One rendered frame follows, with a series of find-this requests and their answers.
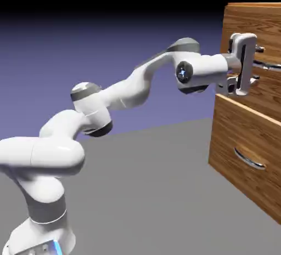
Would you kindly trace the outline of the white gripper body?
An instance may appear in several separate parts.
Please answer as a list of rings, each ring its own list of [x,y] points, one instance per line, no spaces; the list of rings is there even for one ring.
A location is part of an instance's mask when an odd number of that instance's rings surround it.
[[[229,39],[231,56],[240,61],[237,76],[228,79],[228,94],[246,96],[251,86],[252,67],[256,53],[257,36],[253,33],[233,33]]]

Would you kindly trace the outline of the wooden drawer front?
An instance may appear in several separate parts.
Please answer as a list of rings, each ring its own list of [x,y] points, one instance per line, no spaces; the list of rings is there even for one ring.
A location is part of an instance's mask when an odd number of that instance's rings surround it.
[[[266,165],[252,168],[234,152]],[[281,225],[281,123],[216,95],[209,164]]]
[[[281,3],[230,3],[225,7],[222,28],[221,52],[228,48],[233,33],[254,33],[257,44],[265,48],[257,53],[255,60],[281,64]],[[281,72],[252,68],[253,75],[260,79],[250,88],[245,97],[234,99],[277,121],[281,121]]]

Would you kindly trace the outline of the light wood cabinet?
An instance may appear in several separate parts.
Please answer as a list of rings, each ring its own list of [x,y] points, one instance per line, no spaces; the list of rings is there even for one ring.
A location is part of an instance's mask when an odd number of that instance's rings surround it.
[[[245,97],[216,95],[209,164],[281,224],[281,2],[229,3],[222,52],[235,32],[257,36],[255,81]]]

